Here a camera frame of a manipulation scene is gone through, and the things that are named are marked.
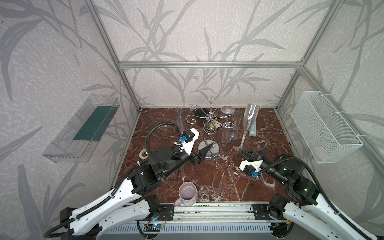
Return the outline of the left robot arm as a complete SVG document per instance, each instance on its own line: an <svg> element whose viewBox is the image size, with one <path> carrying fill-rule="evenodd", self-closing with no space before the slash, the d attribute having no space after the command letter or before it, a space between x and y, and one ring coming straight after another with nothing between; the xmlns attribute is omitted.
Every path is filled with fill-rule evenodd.
<svg viewBox="0 0 384 240"><path fill-rule="evenodd" d="M151 151L152 134L160 127L172 127L178 139L172 147L160 146ZM65 208L60 212L60 224L44 233L46 239L97 240L109 230L151 216L156 219L161 205L149 193L162 185L162 179L172 175L187 162L201 164L212 144L194 153L199 132L192 128L181 132L172 122L155 125L146 137L148 157L129 170L116 186L93 202L78 208Z"/></svg>

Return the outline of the clear champagne flute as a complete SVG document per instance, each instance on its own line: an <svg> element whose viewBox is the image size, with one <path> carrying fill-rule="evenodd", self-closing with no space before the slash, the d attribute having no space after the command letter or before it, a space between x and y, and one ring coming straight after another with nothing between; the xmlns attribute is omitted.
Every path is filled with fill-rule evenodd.
<svg viewBox="0 0 384 240"><path fill-rule="evenodd" d="M182 133L184 131L184 110L181 107L175 108L175 116L177 121L177 126L180 129L180 132Z"/></svg>
<svg viewBox="0 0 384 240"><path fill-rule="evenodd" d="M224 115L230 116L230 115L233 115L235 113L235 108L233 108L231 106L224 106L221 108L221 111Z"/></svg>
<svg viewBox="0 0 384 240"><path fill-rule="evenodd" d="M243 133L240 145L238 147L233 147L234 150L239 152L240 149L243 148L246 135L250 131L250 129L252 128L254 123L256 122L259 109L260 109L260 106L258 106L258 105L247 104L245 112L244 112L244 117L243 117L244 133Z"/></svg>

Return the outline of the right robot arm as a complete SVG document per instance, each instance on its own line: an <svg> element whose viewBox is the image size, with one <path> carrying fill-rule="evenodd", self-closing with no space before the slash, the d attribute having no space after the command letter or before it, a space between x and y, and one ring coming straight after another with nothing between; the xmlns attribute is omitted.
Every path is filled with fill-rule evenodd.
<svg viewBox="0 0 384 240"><path fill-rule="evenodd" d="M382 240L345 215L328 198L311 168L297 157L284 154L270 160L266 149L250 151L240 147L243 156L239 168L248 177L263 174L286 186L287 197L276 194L267 212L273 219L285 219L299 225L322 240Z"/></svg>

